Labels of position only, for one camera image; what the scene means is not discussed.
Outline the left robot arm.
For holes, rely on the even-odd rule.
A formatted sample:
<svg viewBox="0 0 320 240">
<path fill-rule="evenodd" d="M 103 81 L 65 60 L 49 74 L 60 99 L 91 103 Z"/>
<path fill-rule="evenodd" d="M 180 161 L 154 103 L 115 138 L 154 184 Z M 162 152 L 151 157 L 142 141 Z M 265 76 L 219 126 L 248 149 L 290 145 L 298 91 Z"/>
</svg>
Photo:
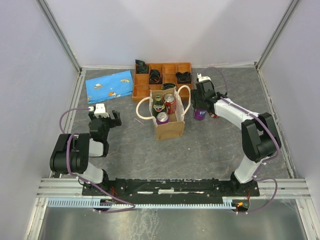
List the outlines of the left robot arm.
<svg viewBox="0 0 320 240">
<path fill-rule="evenodd" d="M 59 135 L 50 157 L 49 166 L 55 174 L 71 175 L 83 182 L 83 189 L 99 195 L 106 195 L 112 189 L 109 176 L 104 169 L 89 162 L 89 158 L 106 157 L 109 152 L 110 129 L 121 126 L 121 115 L 112 111 L 113 117 L 103 110 L 88 113 L 89 132 L 71 136 Z"/>
</svg>

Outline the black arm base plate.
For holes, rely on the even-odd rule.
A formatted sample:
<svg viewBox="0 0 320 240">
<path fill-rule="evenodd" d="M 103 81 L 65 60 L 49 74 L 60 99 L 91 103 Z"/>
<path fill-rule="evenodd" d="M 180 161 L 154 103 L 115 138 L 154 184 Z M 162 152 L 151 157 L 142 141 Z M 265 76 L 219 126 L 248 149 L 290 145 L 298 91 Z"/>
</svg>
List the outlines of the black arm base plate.
<svg viewBox="0 0 320 240">
<path fill-rule="evenodd" d="M 119 204 L 180 205 L 221 204 L 223 197 L 258 197 L 258 183 L 240 184 L 235 180 L 210 179 L 123 179 L 98 185 L 118 198 Z"/>
</svg>

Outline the brown canvas bag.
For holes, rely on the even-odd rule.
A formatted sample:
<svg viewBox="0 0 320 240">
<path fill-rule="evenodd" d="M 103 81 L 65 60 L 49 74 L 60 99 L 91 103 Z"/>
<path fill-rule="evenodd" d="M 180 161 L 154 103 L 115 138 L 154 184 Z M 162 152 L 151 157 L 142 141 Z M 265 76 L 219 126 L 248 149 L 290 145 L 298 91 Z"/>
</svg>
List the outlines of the brown canvas bag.
<svg viewBox="0 0 320 240">
<path fill-rule="evenodd" d="M 183 106 L 182 99 L 180 97 L 180 92 L 182 90 L 188 91 L 188 105 L 186 107 Z M 176 109 L 173 114 L 168 115 L 168 122 L 158 124 L 157 118 L 153 116 L 152 107 L 153 103 L 156 101 L 156 95 L 160 95 L 162 98 L 165 94 L 173 94 L 176 99 Z M 150 116 L 142 116 L 139 113 L 139 107 L 144 101 L 149 101 L 148 108 L 150 112 Z M 182 85 L 179 89 L 176 87 L 169 88 L 167 90 L 151 90 L 149 96 L 140 100 L 136 106 L 135 112 L 136 115 L 143 120 L 152 120 L 154 129 L 155 129 L 155 136 L 156 139 L 159 140 L 166 140 L 181 137 L 184 132 L 185 128 L 185 115 L 188 112 L 189 108 L 191 107 L 191 89 L 188 85 Z"/>
</svg>

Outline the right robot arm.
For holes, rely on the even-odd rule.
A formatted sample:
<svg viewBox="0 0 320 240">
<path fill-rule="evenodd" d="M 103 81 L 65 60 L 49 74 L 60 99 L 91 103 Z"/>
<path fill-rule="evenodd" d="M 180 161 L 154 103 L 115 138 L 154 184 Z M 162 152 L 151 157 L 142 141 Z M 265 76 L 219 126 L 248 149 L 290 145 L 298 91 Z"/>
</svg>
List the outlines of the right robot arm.
<svg viewBox="0 0 320 240">
<path fill-rule="evenodd" d="M 222 117 L 241 130 L 244 157 L 230 176 L 229 189 L 236 196 L 242 195 L 256 180 L 261 165 L 281 153 L 282 144 L 272 115 L 234 103 L 226 93 L 216 92 L 210 79 L 198 80 L 196 89 L 191 91 L 191 103 L 195 110 Z"/>
</svg>

